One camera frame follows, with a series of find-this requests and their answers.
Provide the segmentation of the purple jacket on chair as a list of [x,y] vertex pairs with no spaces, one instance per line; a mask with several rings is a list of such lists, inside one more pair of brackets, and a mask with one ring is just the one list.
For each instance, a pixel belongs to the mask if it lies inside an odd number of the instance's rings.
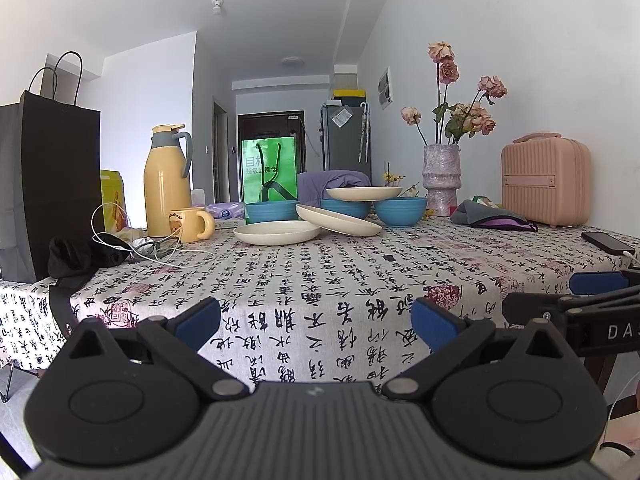
[[305,171],[297,175],[297,200],[303,205],[319,207],[329,197],[330,188],[369,186],[370,178],[361,171]]

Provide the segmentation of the grey purple cloth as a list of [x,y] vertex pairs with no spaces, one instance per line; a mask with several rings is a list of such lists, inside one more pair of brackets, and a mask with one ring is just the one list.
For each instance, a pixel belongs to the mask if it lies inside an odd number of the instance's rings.
[[503,231],[537,232],[538,226],[519,214],[489,207],[474,200],[465,200],[451,214],[450,221],[458,226]]

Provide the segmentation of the dark entrance door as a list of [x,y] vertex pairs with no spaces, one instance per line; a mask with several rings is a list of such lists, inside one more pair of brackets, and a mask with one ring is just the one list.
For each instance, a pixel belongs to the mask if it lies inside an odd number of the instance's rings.
[[268,112],[241,114],[238,116],[239,172],[243,177],[244,141],[292,136],[296,147],[296,171],[306,169],[306,140],[304,113],[301,110],[289,112]]

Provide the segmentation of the grey refrigerator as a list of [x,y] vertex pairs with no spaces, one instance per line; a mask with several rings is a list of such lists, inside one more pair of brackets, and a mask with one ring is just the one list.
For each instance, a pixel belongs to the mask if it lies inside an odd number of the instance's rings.
[[320,108],[322,167],[360,171],[371,177],[370,134],[367,133],[369,103],[363,98],[326,102]]

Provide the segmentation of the pink textured vase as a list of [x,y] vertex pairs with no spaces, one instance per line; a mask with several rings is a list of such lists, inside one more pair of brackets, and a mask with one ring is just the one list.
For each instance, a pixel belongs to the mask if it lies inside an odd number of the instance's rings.
[[458,206],[461,188],[460,150],[454,144],[431,144],[423,149],[423,186],[427,208],[437,217],[449,217]]

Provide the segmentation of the blue bowl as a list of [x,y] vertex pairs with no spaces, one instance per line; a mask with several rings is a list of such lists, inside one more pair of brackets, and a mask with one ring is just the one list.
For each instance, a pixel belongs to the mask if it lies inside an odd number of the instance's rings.
[[345,202],[335,198],[324,198],[320,200],[320,207],[339,214],[346,214],[359,219],[365,219],[370,214],[370,202]]
[[425,197],[395,197],[375,203],[375,212],[386,226],[414,226],[425,211]]
[[297,220],[297,200],[247,203],[245,212],[250,223]]

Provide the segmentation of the cream plate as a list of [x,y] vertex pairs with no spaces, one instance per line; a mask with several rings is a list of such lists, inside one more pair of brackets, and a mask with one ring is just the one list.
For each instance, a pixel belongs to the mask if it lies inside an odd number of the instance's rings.
[[241,242],[257,246],[299,244],[314,240],[320,232],[318,226],[304,220],[258,222],[233,230]]
[[339,214],[338,212],[319,207],[301,205],[295,206],[300,218],[320,228],[349,236],[369,237],[381,233],[382,226],[376,223]]
[[328,195],[334,200],[343,202],[379,202],[395,198],[402,192],[401,186],[345,186],[329,188]]

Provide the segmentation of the yellow artificial flower branch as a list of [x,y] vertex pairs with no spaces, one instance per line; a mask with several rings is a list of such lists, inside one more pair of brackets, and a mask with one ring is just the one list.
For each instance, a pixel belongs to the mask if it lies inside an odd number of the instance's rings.
[[385,186],[399,186],[400,182],[404,179],[405,177],[402,174],[393,174],[390,171],[385,171],[383,174]]

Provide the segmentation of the black paper bag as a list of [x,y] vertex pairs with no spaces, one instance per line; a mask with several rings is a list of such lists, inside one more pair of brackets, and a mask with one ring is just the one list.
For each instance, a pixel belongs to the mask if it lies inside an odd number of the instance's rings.
[[101,113],[25,90],[1,107],[1,277],[33,283],[50,275],[52,240],[89,243],[102,204]]

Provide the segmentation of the calligraphy print tablecloth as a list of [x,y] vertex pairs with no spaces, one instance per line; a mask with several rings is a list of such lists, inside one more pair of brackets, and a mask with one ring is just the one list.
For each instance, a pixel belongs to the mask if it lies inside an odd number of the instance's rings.
[[410,322],[420,297],[462,318],[502,325],[510,292],[559,294],[577,272],[629,266],[578,229],[499,231],[446,219],[372,237],[323,232],[277,247],[247,245],[221,230],[206,242],[171,248],[169,257],[167,264],[125,262],[99,271],[70,300],[74,315],[129,327],[215,298],[220,329],[201,355],[247,385],[381,385],[427,355]]

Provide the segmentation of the yellow bear mug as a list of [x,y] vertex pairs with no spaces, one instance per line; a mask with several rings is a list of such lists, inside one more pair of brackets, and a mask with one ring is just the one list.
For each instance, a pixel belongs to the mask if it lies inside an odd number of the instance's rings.
[[203,207],[174,209],[169,217],[170,234],[182,244],[209,240],[215,232],[215,220]]

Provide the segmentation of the pink small suitcase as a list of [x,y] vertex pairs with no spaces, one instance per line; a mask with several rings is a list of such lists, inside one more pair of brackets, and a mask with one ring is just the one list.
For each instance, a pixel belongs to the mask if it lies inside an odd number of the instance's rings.
[[589,148],[559,133],[522,136],[501,152],[502,206],[547,226],[582,226],[591,214]]

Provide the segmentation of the yellow thermos jug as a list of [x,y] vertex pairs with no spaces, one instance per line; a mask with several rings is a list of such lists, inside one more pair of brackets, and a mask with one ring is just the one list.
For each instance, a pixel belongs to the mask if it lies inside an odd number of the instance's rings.
[[143,173],[149,237],[168,236],[171,211],[191,206],[192,158],[192,138],[183,124],[163,124],[152,129],[151,149]]

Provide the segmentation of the yellow box on fridge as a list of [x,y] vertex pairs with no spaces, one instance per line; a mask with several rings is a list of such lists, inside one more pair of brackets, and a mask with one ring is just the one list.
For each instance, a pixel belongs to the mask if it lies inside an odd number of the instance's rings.
[[359,89],[335,89],[332,91],[332,98],[334,100],[344,100],[344,99],[366,100],[367,95],[364,90],[359,90]]

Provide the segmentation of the yellow snack box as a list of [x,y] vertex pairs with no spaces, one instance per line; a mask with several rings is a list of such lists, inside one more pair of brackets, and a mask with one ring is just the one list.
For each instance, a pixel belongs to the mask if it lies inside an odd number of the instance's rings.
[[118,171],[100,170],[104,228],[117,233],[128,226],[124,182]]

